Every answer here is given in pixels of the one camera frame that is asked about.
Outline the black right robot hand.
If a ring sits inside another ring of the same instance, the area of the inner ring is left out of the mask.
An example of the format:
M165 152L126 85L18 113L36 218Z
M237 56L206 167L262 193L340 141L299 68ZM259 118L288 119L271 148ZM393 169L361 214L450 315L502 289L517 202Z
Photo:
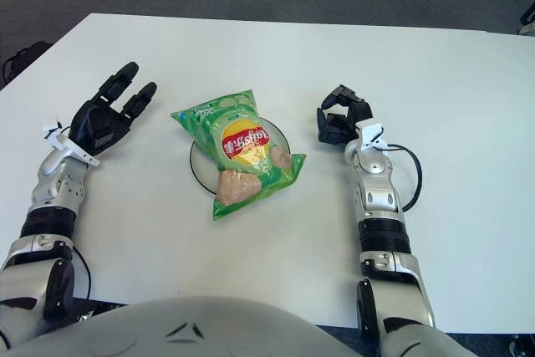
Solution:
M345 107L347 113L325 114L326 110L335 105ZM359 138L356 125L372 117L369 104L352 89L341 84L317 108L318 140L330 145L347 144Z

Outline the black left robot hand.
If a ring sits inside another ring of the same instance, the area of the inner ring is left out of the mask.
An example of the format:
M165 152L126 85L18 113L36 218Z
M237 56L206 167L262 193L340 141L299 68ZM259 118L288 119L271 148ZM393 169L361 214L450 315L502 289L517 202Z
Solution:
M111 107L138 71L137 63L127 63L111 75L99 87L96 95L87 100L75 114L69 129L69 139L89 155L97 156L125 137L133 121L152 101L157 85L149 82L126 102L122 110L117 111Z

